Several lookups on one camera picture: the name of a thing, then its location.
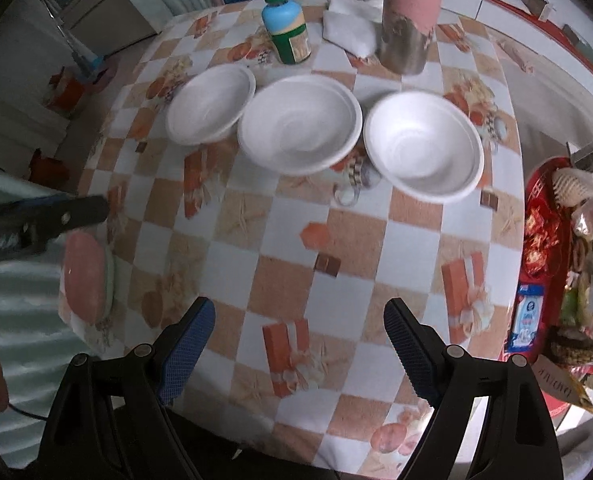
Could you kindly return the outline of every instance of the table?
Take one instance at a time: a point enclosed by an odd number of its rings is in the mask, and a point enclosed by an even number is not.
[[[88,326],[63,294],[60,313],[93,349],[116,357],[153,341],[197,295],[208,296],[216,328],[175,410],[275,456],[395,478],[430,409],[388,341],[383,307],[400,296],[445,342],[499,356],[523,242],[517,126],[480,23],[442,11],[424,72],[401,77],[323,41],[327,0],[299,1],[313,53],[297,66],[272,53],[262,1],[177,17],[154,41],[120,91],[79,187],[111,203],[97,235],[115,255],[112,313]],[[461,37],[451,41],[455,32]],[[258,86],[328,75],[364,112],[391,91],[445,94],[481,124],[480,185],[442,206],[382,180],[342,207],[334,186],[361,159],[360,148],[330,170],[292,178],[253,165],[234,138],[201,147],[169,142],[160,110],[174,89],[224,62],[249,66]],[[498,142],[486,133],[491,109],[507,126]]]

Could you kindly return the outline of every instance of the blue and white package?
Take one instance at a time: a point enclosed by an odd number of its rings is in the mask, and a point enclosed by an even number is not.
[[[508,352],[525,352],[534,344],[541,319],[543,285],[519,285],[519,302],[508,341]]]

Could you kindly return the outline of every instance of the folded tissue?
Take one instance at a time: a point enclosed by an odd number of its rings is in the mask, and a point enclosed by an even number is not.
[[[323,12],[323,38],[356,57],[377,51],[383,0],[330,0]]]

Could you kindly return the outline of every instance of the white bowl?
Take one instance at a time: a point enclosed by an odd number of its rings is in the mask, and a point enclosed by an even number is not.
[[[193,146],[225,139],[254,96],[254,74],[244,66],[224,64],[197,75],[174,96],[165,120],[168,137]]]
[[[359,102],[337,80],[297,75],[254,96],[239,121],[239,144],[259,166],[303,176],[350,153],[362,122]]]
[[[417,200],[461,200],[483,173],[483,146],[474,125],[433,94],[398,92],[382,98],[368,114],[364,135],[376,168]]]

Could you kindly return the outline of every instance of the pink tumbler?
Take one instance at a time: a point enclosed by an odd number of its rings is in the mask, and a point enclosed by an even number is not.
[[[384,0],[381,64],[403,75],[423,72],[441,0]]]

